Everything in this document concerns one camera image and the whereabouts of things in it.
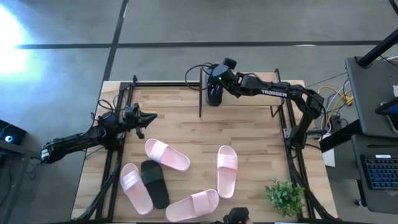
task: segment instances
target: green plant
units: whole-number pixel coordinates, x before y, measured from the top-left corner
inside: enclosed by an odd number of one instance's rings
[[[292,187],[292,183],[271,180],[271,187],[266,186],[267,202],[274,205],[282,217],[294,217],[302,211],[301,200],[304,188]]]

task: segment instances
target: black robotic arm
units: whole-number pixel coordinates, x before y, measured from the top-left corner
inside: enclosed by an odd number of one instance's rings
[[[157,117],[155,113],[143,113],[138,103],[124,107],[122,120],[119,121],[117,115],[113,111],[106,112],[98,117],[98,124],[86,132],[51,140],[40,151],[41,162],[51,164],[69,153],[97,145],[103,145],[107,150],[118,150],[119,134],[136,129],[138,137],[143,139],[141,129],[146,128]]]
[[[211,77],[209,78],[212,79],[213,83],[222,86],[228,93],[237,98],[260,94],[291,99],[303,113],[303,116],[297,128],[293,128],[290,133],[290,147],[295,150],[304,148],[308,127],[322,113],[322,96],[301,85],[291,85],[288,82],[264,82],[254,73],[236,72],[235,75],[227,65],[217,65],[210,74]]]

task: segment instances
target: wooden table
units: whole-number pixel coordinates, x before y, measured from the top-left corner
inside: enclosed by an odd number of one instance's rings
[[[263,80],[274,80],[275,73],[257,73]],[[303,85],[303,81],[291,81]],[[111,101],[118,94],[120,82],[104,82],[101,98]],[[191,194],[206,189],[217,189],[217,152],[220,146],[229,145],[238,154],[238,179],[231,199],[220,199],[218,208],[204,217],[190,222],[214,222],[222,220],[233,207],[247,207],[254,222],[294,221],[282,218],[271,205],[266,203],[264,186],[270,179],[290,180],[279,117],[271,118],[269,105],[278,105],[276,97],[254,96],[251,103],[230,98],[219,107],[206,105],[203,99],[202,117],[198,117],[198,92],[186,87],[143,87],[135,88],[133,102],[138,102],[144,111],[156,112],[158,117],[143,130],[146,139],[156,138],[173,146],[188,156],[191,166],[186,172],[179,172],[162,166],[170,202],[174,203]],[[106,110],[98,108],[97,113]],[[294,105],[295,117],[301,112]],[[148,160],[144,152],[146,139],[137,138],[134,131],[126,136],[123,164],[134,163],[138,167]],[[306,147],[303,150],[310,188],[320,203],[337,216],[335,203],[318,149]],[[84,163],[80,184],[73,207],[72,218],[81,215],[98,193],[103,175],[106,151],[100,150]],[[114,222],[167,222],[165,210],[155,209],[146,216],[135,211],[120,185],[114,210]],[[104,206],[108,211],[109,194]],[[303,211],[306,215],[305,202]]]

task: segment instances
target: black keyboard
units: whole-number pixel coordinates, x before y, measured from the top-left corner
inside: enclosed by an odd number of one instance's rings
[[[398,155],[361,155],[369,189],[398,190]]]

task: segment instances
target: gray floor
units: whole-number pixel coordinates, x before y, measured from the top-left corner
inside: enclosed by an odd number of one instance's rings
[[[24,128],[26,145],[38,151],[52,138],[84,131],[91,123],[109,49],[10,50],[11,44],[111,43],[122,0],[3,0],[0,2],[0,119]],[[120,42],[381,40],[398,16],[386,0],[184,1],[130,0]],[[345,72],[344,59],[372,46],[218,47],[118,49],[110,80],[182,80],[189,67],[238,61],[243,72],[273,71],[307,85]],[[384,56],[398,55],[393,47]],[[197,73],[189,79],[197,79]],[[315,85],[340,88],[346,75]],[[322,92],[323,96],[331,94]],[[354,106],[342,117],[354,121]],[[27,174],[11,223],[70,218],[83,153],[74,153]],[[0,187],[6,176],[0,174]],[[358,208],[356,183],[330,175],[344,220],[394,223],[398,216]]]

